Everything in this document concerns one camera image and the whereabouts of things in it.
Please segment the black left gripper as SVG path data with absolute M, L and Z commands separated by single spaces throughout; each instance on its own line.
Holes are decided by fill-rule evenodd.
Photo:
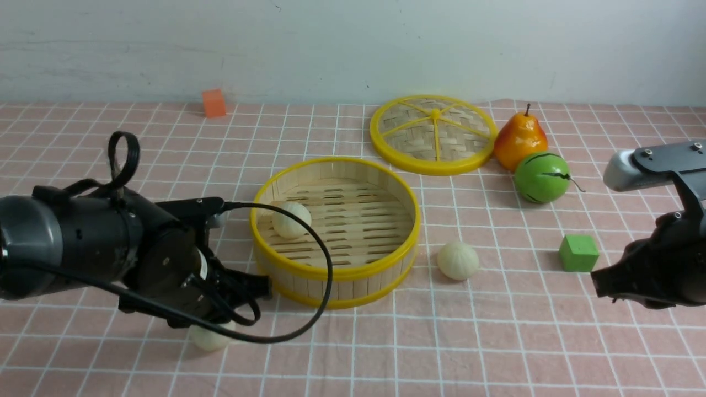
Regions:
M 141 296 L 202 321 L 224 325 L 236 319 L 234 310 L 259 310 L 273 298 L 272 279 L 265 275 L 225 269 L 208 245 L 205 221 L 224 213 L 220 197 L 151 202 L 126 197 L 141 221 L 143 239 L 136 266 L 123 283 Z

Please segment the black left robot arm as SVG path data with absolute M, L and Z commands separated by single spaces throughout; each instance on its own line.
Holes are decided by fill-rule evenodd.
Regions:
M 68 197 L 38 186 L 32 196 L 2 198 L 2 299 L 73 291 L 85 284 L 31 268 L 42 264 L 98 281 L 121 282 L 139 299 L 121 297 L 119 310 L 191 322 L 179 310 L 223 325 L 231 309 L 272 298 L 272 281 L 225 268 L 208 246 L 220 227 L 220 197 L 152 202 L 126 190 L 121 202 L 93 192 Z

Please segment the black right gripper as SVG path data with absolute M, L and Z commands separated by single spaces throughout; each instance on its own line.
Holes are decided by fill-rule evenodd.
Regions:
M 646 309 L 705 304 L 704 212 L 656 219 L 650 237 L 625 247 L 620 260 L 592 271 L 598 297 L 632 300 Z

